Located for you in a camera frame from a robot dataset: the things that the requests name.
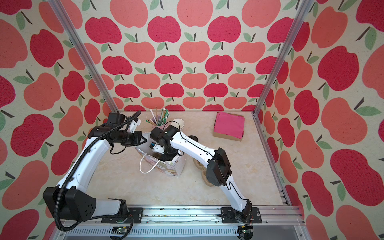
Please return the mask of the white patterned gift bag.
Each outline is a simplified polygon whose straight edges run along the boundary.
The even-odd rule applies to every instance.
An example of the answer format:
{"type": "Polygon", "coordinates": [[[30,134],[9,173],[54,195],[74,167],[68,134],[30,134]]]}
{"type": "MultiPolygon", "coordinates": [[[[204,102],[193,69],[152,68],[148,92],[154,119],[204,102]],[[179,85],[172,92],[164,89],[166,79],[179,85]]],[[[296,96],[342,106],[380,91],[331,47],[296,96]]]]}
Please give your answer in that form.
{"type": "Polygon", "coordinates": [[[158,170],[166,175],[179,177],[186,164],[186,156],[182,156],[182,153],[176,154],[171,157],[169,161],[161,161],[161,154],[155,152],[151,146],[155,145],[155,141],[150,138],[150,133],[144,133],[142,135],[147,141],[135,149],[142,156],[139,162],[139,170],[142,174],[148,174],[153,170],[158,170]]]}

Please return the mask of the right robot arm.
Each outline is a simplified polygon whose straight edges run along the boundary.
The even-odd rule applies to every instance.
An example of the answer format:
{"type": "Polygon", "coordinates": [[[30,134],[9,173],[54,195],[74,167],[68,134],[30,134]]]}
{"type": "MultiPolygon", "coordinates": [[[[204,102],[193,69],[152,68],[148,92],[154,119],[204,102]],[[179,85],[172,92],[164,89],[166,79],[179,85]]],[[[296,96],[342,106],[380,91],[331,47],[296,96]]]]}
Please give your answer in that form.
{"type": "Polygon", "coordinates": [[[162,156],[175,156],[179,152],[191,156],[206,168],[206,179],[212,185],[222,189],[231,204],[238,223],[248,224],[252,216],[252,202],[238,189],[232,176],[231,164],[222,148],[208,148],[191,139],[180,129],[170,125],[162,130],[155,127],[150,138],[156,142],[154,150],[160,150],[162,156]]]}

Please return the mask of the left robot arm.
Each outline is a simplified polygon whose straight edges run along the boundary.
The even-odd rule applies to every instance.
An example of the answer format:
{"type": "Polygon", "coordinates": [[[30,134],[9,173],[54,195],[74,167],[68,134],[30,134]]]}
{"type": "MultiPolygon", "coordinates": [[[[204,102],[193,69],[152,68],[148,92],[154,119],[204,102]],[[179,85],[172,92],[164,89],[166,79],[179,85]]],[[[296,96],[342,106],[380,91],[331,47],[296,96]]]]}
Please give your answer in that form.
{"type": "Polygon", "coordinates": [[[125,222],[132,219],[127,203],[123,199],[100,200],[87,194],[90,181],[102,157],[115,144],[135,147],[147,140],[140,125],[140,111],[127,117],[121,113],[110,113],[106,123],[93,127],[81,154],[55,187],[48,187],[43,199],[54,217],[56,227],[69,232],[80,223],[99,218],[112,218],[125,222]]]}

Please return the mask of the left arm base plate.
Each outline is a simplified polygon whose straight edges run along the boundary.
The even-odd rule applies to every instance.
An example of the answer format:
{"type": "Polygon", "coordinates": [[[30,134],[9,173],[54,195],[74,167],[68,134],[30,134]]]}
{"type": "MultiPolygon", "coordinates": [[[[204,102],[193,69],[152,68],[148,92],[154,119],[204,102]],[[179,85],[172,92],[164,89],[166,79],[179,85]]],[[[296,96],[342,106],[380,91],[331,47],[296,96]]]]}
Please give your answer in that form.
{"type": "Polygon", "coordinates": [[[126,208],[121,213],[102,217],[103,224],[140,224],[143,217],[143,208],[126,208]]]}

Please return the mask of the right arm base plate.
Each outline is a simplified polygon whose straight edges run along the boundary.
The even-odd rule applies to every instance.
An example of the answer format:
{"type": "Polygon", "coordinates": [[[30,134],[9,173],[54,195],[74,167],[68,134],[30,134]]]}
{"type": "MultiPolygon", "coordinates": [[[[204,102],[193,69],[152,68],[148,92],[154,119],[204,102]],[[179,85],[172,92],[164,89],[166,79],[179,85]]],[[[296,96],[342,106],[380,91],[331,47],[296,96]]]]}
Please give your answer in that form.
{"type": "Polygon", "coordinates": [[[247,215],[236,211],[231,207],[222,207],[221,213],[217,215],[223,224],[261,224],[262,217],[259,208],[252,208],[247,215]]]}

